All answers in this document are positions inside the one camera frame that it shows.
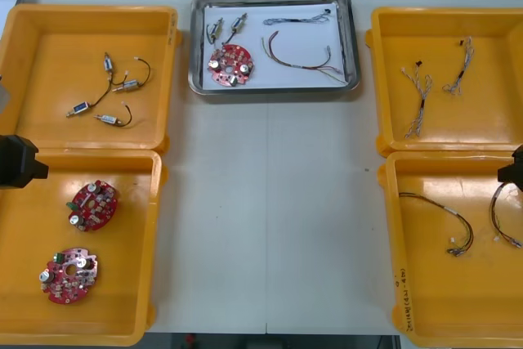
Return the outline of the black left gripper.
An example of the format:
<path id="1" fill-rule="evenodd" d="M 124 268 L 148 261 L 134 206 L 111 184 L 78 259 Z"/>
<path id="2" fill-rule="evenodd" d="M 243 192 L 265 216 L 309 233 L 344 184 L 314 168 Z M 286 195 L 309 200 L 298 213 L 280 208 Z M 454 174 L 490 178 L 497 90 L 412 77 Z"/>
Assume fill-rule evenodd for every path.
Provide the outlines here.
<path id="1" fill-rule="evenodd" d="M 33 179 L 47 179 L 48 166 L 36 162 L 38 148 L 17 136 L 1 136 L 1 187 L 24 188 Z"/>

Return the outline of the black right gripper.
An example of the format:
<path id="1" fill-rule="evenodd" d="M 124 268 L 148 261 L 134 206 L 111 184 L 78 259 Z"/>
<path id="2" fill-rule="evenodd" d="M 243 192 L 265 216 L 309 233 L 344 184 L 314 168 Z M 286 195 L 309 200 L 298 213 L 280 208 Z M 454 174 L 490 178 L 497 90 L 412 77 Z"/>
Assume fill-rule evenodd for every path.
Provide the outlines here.
<path id="1" fill-rule="evenodd" d="M 501 183 L 514 183 L 520 191 L 523 191 L 523 145 L 520 145 L 513 153 L 514 162 L 498 170 L 498 181 Z"/>

